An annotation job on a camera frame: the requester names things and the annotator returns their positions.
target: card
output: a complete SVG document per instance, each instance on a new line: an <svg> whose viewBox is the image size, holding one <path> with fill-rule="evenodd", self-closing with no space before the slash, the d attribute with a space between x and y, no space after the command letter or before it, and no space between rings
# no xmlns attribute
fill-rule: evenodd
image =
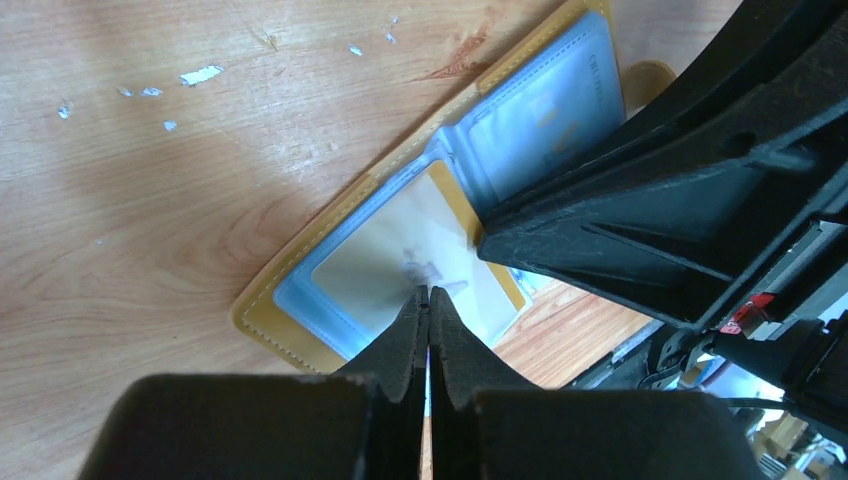
<svg viewBox="0 0 848 480"><path fill-rule="evenodd" d="M313 283L375 337L417 285L450 294L484 342L512 323L526 300L509 271L477 258L479 220L444 162L389 199L312 273Z"/></svg>

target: wooden table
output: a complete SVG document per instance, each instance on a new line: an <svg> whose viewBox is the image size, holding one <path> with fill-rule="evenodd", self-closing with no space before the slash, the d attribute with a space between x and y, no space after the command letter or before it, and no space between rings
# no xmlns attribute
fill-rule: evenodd
<svg viewBox="0 0 848 480"><path fill-rule="evenodd" d="M738 1L617 0L622 65L656 58L682 70ZM141 376L292 373L227 324L235 296L557 5L4 2L0 477L73 476ZM181 85L207 65L225 70ZM161 95L140 96L145 87ZM556 385L643 322L558 286L498 352Z"/></svg>

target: yellow leather cover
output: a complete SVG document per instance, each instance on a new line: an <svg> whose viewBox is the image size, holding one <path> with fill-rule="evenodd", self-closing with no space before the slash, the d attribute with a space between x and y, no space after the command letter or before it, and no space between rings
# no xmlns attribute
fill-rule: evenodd
<svg viewBox="0 0 848 480"><path fill-rule="evenodd" d="M342 357L274 304L272 297L276 286L318 242L373 194L386 178L421 155L433 132L442 125L459 121L483 95L503 82L590 9L610 20L608 0L566 1L473 84L459 92L412 135L352 182L284 246L239 295L230 312L236 328L301 370L328 373L344 365ZM454 188L449 183L443 182L440 185L440 188ZM460 206L452 204L458 214L461 211L467 216L470 211L473 216L473 219L466 218L467 223L463 224L468 228L480 229L479 220L473 215L470 205L467 205L465 196L451 196L461 198L457 200L460 203L465 202ZM471 230L469 234L472 234L472 238L476 235Z"/></svg>

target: stitching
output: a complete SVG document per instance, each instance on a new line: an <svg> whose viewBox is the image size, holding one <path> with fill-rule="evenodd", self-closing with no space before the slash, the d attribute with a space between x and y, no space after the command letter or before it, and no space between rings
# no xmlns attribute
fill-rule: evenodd
<svg viewBox="0 0 848 480"><path fill-rule="evenodd" d="M600 2L598 2L598 3L599 3L599 5L600 5L600 6L598 7L599 13L600 13L602 16L604 16L604 17L605 17L606 15L604 15L604 2L603 2L603 0L601 0L601 1L600 1ZM589 7L586 5L586 0L583 0L582 4L583 4L583 8L585 8L585 9L588 9L588 8L589 8ZM512 73L512 71L515 69L515 67L516 67L516 66L518 66L518 64L520 64L520 63L521 63L521 62L523 62L524 60L526 60L528 56L530 56L530 55L535 55L536 53L538 53L538 52L536 52L536 48L537 48L539 45L541 45L542 43L547 42L548 40L550 40L550 38L551 38L551 37L552 37L552 36L553 36L553 35L554 35L554 34L555 34L555 33L556 33L559 29L561 29L561 28L563 27L563 25L565 25L566 23L570 22L570 21L571 21L571 19L572 19L572 18L574 18L574 16L575 16L577 13L578 13L577 11L573 11L573 12L571 12L571 13L570 13L567 17L565 17L564 19L562 19L562 21L561 21L561 22L558 22L558 23L556 23L556 24L552 25L552 26L551 26L551 28L547 29L547 30L545 31L545 33L543 33L543 34L542 34L542 36L538 37L538 38L537 38L537 39L536 39L533 43L531 43L531 44L530 44L527 48L525 48L525 49L524 49L524 52L521 54L521 56L520 56L520 57L518 57L518 58L517 58L517 59L515 59L512 63L510 63L509 65L507 65L506 69L505 69L505 70L503 70L500 74L498 74L498 76L497 76L497 77L495 77L495 78L493 78L493 79L489 80L489 81L488 81L488 82L487 82L487 83L483 86L483 90L488 91L488 90L489 90L489 88L490 88L492 85L494 85L494 84L496 84L496 83L500 82L501 80L503 80L503 78L504 78L504 77L506 77L507 75L509 75L510 73Z"/></svg>
<svg viewBox="0 0 848 480"><path fill-rule="evenodd" d="M395 158L394 161L392 161L392 163L386 165L379 172L377 172L377 174L374 176L374 180L379 181L380 179L382 179L395 165L397 165L398 163L403 161L407 157L407 155L409 155L409 153L412 152L412 150L415 149L415 147L417 147L422 142L427 140L430 137L430 135L432 135L432 133L435 132L441 126L441 123L442 123L442 121L445 120L445 118L449 117L453 112L457 111L458 109L464 107L471 100L471 98L473 98L473 96L469 96L468 98L463 99L455 107L453 107L452 109L448 110L443 115L438 117L436 119L436 121L433 123L433 125L431 125L429 128L427 128L427 130L425 130L406 150L401 152L400 155L398 155L398 157ZM267 335L264 332L262 332L261 330L259 330L259 328L257 328L255 325L253 325L252 323L250 323L248 321L247 316L248 316L248 314L250 314L250 311L253 310L253 308L256 306L257 302L259 302L259 300L263 296L265 296L266 293L268 293L268 291L271 288L271 285L274 285L277 282L277 280L279 280L279 278L283 275L283 273L287 272L289 270L289 267L296 260L299 260L304 255L304 253L306 253L306 251L308 249L310 249L316 243L318 243L318 241L320 239L324 238L325 232L327 232L331 228L335 228L336 222L339 219L341 219L344 215L346 215L354 206L358 205L359 201L362 199L362 197L364 197L365 195L372 193L372 192L373 192L372 189L365 189L362 192L360 192L359 195L357 195L355 198L353 198L347 204L345 204L345 206L344 206L344 208L342 209L341 212L339 212L335 217L333 217L333 219L329 223L327 223L324 226L324 228L322 228L320 231L318 231L318 233L313 235L312 238L309 240L309 242L306 245L304 245L303 248L301 248L297 252L297 254L295 254L294 257L289 259L289 261L286 262L286 264L283 265L277 271L276 274L274 274L274 276L271 278L271 280L267 284L265 284L265 288L263 288L262 291L259 293L259 295L257 295L256 298L253 300L253 302L251 302L250 305L248 305L247 309L245 309L244 313L241 316L241 323L248 330L250 330L254 334L258 335L263 340L265 340L266 342L268 342L271 345L273 345L274 347L276 347L277 350L280 350L281 352L285 353L286 355L291 357L293 360L295 360L296 362L300 363L301 365L303 365L304 367L306 367L307 369L309 369L309 370L311 370L315 373L320 373L320 371L317 368L315 368L314 366L307 363L304 359L302 359L301 357L296 355L294 352L292 352L291 349L289 349L288 347L285 347L284 345L281 345L279 342L275 341L269 335Z"/></svg>

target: red component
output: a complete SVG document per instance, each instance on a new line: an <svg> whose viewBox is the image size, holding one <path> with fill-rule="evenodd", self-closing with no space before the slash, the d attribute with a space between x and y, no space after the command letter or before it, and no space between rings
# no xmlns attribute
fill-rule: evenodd
<svg viewBox="0 0 848 480"><path fill-rule="evenodd" d="M751 298L745 302L745 305L742 305L739 310L733 314L733 318L731 318L725 326L721 327L719 332L730 335L738 335L742 333L742 325L745 323L745 317L750 313L754 313L751 312L751 309L756 308L758 310L762 310L766 308L766 305L771 303L772 300L774 300L773 293L757 293L756 295L752 295Z"/></svg>

